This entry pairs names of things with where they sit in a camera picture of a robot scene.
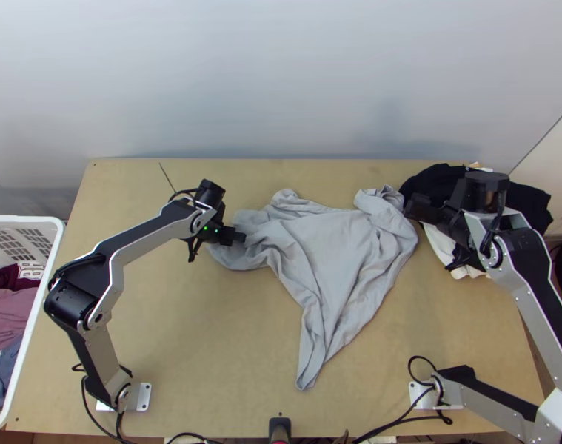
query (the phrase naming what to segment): white wall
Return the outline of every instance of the white wall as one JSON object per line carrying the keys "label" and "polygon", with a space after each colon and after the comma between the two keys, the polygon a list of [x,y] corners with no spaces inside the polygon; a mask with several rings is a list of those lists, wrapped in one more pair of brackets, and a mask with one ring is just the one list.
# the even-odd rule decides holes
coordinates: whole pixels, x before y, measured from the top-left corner
{"label": "white wall", "polygon": [[509,171],[561,113],[561,0],[0,1],[2,185],[96,156]]}
{"label": "white wall", "polygon": [[511,179],[552,196],[548,210],[555,221],[546,234],[562,235],[562,119],[513,170]]}

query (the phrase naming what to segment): wooden table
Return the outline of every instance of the wooden table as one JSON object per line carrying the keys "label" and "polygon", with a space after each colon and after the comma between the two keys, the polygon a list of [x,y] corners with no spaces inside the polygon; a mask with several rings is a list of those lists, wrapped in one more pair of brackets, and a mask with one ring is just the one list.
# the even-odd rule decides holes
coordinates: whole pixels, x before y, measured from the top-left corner
{"label": "wooden table", "polygon": [[[284,188],[328,206],[352,208],[358,189],[398,188],[428,161],[162,160],[178,189],[209,178],[227,189],[225,220],[260,209]],[[156,159],[97,160],[88,166],[56,265],[157,215],[172,190]],[[351,435],[395,419],[409,405],[407,360],[473,366],[479,378],[539,404],[538,382],[511,297],[486,278],[453,280],[419,230],[414,255],[375,318],[326,364],[315,387],[294,382],[301,308],[268,268],[231,272],[206,250],[187,263],[170,241],[125,269],[109,330],[118,357],[153,383],[150,410],[127,413],[129,436],[265,437],[270,417],[292,420],[296,437]],[[7,427],[98,434],[81,404],[78,359],[66,334],[41,312]],[[97,413],[113,430],[114,413]],[[499,430],[469,411],[409,423],[391,433]]]}

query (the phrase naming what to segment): gray cloth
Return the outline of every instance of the gray cloth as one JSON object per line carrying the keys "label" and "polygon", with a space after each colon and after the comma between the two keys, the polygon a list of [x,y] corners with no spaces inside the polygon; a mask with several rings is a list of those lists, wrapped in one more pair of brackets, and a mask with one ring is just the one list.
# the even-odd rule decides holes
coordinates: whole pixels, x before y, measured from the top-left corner
{"label": "gray cloth", "polygon": [[0,408],[3,408],[5,401],[5,394],[11,374],[13,373],[13,366],[16,364],[19,346],[21,345],[22,335],[18,336],[7,348],[3,349],[0,356]]}
{"label": "gray cloth", "polygon": [[387,185],[357,192],[359,210],[329,208],[285,189],[261,211],[235,214],[245,243],[209,248],[229,269],[270,266],[304,309],[298,389],[313,387],[323,364],[373,318],[412,254],[418,238],[403,203]]}
{"label": "gray cloth", "polygon": [[37,291],[0,289],[0,351],[24,332]]}

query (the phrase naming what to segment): pile of clothes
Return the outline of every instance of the pile of clothes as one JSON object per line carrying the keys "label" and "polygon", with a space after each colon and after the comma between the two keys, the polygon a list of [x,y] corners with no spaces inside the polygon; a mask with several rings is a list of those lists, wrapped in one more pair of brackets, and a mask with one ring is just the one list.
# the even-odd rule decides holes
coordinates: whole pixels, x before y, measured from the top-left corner
{"label": "pile of clothes", "polygon": [[0,269],[0,408],[44,267],[20,262]]}

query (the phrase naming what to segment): white laundry basket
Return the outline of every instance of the white laundry basket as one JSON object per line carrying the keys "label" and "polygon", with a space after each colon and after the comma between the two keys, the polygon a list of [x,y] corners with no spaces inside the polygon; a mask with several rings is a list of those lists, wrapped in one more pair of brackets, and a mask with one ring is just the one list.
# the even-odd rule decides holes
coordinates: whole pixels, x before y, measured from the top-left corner
{"label": "white laundry basket", "polygon": [[53,272],[56,251],[61,243],[63,231],[64,224],[57,218],[0,216],[0,268],[22,261],[37,261],[45,265],[11,374],[3,409],[0,410],[0,428],[7,422],[21,367],[24,364],[27,347],[30,345],[34,323],[42,308],[46,286],[50,273]]}

